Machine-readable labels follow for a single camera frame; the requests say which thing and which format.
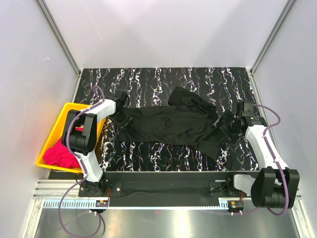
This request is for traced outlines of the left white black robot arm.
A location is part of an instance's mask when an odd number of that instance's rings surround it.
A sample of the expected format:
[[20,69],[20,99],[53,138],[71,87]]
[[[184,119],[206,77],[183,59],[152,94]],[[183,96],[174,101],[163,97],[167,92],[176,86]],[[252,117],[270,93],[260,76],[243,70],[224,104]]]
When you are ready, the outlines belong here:
[[80,189],[88,194],[109,194],[104,173],[95,153],[98,123],[110,117],[120,128],[128,125],[131,117],[123,112],[128,103],[128,94],[120,92],[116,97],[103,96],[96,104],[86,109],[71,109],[67,113],[61,142],[79,163],[83,172]]

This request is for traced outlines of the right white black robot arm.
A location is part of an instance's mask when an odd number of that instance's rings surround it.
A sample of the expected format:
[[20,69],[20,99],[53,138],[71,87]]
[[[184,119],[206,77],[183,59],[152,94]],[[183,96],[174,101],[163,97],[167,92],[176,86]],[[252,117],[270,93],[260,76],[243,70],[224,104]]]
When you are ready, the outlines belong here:
[[244,136],[260,167],[255,178],[248,174],[230,175],[225,184],[226,193],[234,197],[243,192],[251,197],[257,208],[267,208],[270,211],[291,209],[300,175],[297,170],[290,169],[279,155],[265,119],[250,113],[241,113],[238,116],[228,113],[220,117],[214,127],[220,129],[228,140],[239,135]]

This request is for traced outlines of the black t shirt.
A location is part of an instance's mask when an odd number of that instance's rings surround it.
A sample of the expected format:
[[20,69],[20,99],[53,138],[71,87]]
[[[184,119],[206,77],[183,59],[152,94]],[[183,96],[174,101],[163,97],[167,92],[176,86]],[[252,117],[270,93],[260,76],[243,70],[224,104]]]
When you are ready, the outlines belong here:
[[181,87],[172,91],[167,106],[133,108],[132,126],[119,128],[122,142],[187,145],[216,159],[223,146],[214,127],[219,118],[214,104]]

